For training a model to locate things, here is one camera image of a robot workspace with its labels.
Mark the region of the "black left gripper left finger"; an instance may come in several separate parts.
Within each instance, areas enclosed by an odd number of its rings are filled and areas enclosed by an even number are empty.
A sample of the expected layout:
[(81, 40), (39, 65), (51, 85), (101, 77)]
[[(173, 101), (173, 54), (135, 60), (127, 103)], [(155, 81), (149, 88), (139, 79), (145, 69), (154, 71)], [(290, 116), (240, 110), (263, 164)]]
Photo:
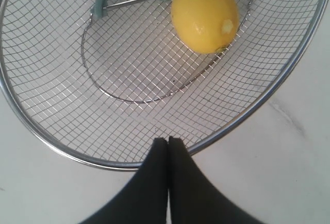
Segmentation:
[(167, 141), (157, 138), (130, 181), (82, 223), (166, 223), (167, 206)]

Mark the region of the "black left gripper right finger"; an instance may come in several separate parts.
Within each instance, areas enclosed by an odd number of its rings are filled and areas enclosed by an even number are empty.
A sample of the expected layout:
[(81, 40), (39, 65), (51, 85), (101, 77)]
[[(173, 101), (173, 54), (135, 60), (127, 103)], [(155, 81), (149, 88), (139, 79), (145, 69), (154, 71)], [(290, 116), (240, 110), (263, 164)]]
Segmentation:
[(168, 153), (172, 223), (261, 223), (207, 179), (181, 139), (169, 137)]

